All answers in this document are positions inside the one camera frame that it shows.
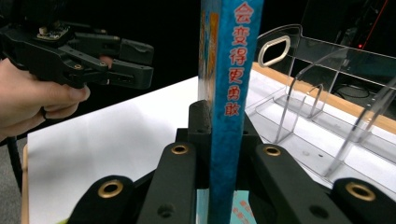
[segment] blue book spine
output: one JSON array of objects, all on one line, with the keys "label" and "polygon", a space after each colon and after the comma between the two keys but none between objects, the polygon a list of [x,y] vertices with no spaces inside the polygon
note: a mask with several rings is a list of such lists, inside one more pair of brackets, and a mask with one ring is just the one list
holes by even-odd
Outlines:
[{"label": "blue book spine", "polygon": [[203,0],[199,97],[209,102],[208,223],[229,224],[263,0]]}]

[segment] transparent book stand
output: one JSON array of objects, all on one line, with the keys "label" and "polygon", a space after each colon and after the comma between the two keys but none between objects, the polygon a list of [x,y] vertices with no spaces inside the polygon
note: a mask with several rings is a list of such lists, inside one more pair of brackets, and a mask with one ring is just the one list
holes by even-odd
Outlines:
[{"label": "transparent book stand", "polygon": [[[259,36],[253,68],[277,78],[250,84],[261,97],[247,114],[264,142],[284,147],[322,184],[356,177],[396,201],[396,121],[387,117],[396,58],[304,37],[302,30],[288,25]],[[338,93],[365,90],[339,80],[379,91],[356,103]]]}]

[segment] gray floor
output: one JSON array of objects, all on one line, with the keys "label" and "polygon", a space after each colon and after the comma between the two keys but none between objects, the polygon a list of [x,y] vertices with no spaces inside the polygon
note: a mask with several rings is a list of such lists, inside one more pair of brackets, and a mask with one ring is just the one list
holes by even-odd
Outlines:
[{"label": "gray floor", "polygon": [[[26,138],[18,141],[22,159],[22,150]],[[21,223],[21,194],[9,161],[7,146],[0,147],[0,223]]]}]

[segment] human hand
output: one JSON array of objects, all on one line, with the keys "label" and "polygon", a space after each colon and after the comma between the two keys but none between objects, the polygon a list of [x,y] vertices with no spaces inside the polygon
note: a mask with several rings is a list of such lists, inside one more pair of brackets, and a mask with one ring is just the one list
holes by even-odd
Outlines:
[{"label": "human hand", "polygon": [[9,59],[0,62],[0,141],[33,129],[46,119],[63,119],[88,99],[88,87],[74,89],[50,81],[40,81],[19,70]]}]

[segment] book cover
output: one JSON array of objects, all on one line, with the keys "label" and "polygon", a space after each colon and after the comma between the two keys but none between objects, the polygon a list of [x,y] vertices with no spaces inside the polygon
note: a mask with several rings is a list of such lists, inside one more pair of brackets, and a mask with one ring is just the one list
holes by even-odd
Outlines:
[{"label": "book cover", "polygon": [[230,223],[263,0],[202,0],[199,100],[212,116],[208,223]]}]

